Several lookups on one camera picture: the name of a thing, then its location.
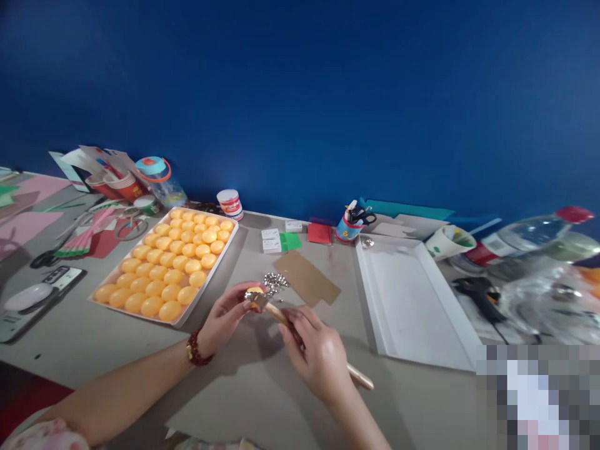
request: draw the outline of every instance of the brown cardboard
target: brown cardboard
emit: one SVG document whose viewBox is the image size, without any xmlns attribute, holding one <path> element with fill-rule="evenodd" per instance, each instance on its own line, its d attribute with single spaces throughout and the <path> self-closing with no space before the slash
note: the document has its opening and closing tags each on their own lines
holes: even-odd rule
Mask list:
<svg viewBox="0 0 600 450">
<path fill-rule="evenodd" d="M 273 266 L 281 273 L 300 298 L 313 308 L 323 299 L 332 304 L 341 290 L 333 284 L 319 269 L 296 250 L 280 257 Z"/>
</svg>

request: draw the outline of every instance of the blue wall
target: blue wall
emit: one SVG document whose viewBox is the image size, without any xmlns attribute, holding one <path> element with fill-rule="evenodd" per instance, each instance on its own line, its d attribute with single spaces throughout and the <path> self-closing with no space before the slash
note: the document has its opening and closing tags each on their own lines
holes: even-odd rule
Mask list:
<svg viewBox="0 0 600 450">
<path fill-rule="evenodd" d="M 359 195 L 600 214 L 595 0 L 1 5 L 1 165 L 166 156 L 192 197 L 303 219 Z"/>
</svg>

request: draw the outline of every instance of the red bottle cap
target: red bottle cap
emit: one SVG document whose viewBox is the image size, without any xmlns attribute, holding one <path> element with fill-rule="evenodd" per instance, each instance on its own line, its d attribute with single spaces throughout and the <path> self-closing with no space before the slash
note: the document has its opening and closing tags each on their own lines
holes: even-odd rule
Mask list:
<svg viewBox="0 0 600 450">
<path fill-rule="evenodd" d="M 556 215 L 561 219 L 574 224 L 587 222 L 594 218 L 594 213 L 581 206 L 565 206 L 556 211 Z"/>
</svg>

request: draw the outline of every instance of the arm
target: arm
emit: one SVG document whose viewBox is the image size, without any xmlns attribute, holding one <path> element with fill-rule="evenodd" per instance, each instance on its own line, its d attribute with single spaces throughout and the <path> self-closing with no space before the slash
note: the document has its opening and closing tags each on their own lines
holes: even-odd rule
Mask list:
<svg viewBox="0 0 600 450">
<path fill-rule="evenodd" d="M 247 288 L 257 282 L 239 283 L 214 304 L 197 343 L 203 358 L 229 341 L 239 321 L 250 310 L 243 301 Z M 187 340 L 119 367 L 78 389 L 43 414 L 37 422 L 61 418 L 82 434 L 90 446 L 105 443 L 129 427 L 158 399 L 188 375 Z"/>
<path fill-rule="evenodd" d="M 308 388 L 329 409 L 355 449 L 390 449 L 346 367 L 346 350 L 338 332 L 326 326 L 312 309 L 285 309 L 302 343 L 283 325 L 283 336 L 292 365 Z"/>
</svg>

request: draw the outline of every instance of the bracelet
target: bracelet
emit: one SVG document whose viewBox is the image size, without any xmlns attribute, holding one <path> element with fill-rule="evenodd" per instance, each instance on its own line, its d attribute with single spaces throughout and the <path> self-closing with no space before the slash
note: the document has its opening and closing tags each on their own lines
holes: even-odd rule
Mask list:
<svg viewBox="0 0 600 450">
<path fill-rule="evenodd" d="M 207 358 L 200 356 L 200 352 L 198 351 L 198 333 L 200 333 L 201 329 L 202 328 L 198 328 L 194 331 L 187 340 L 187 358 L 189 359 L 189 362 L 195 366 L 205 366 L 210 363 L 214 357 L 214 354 Z"/>
</svg>

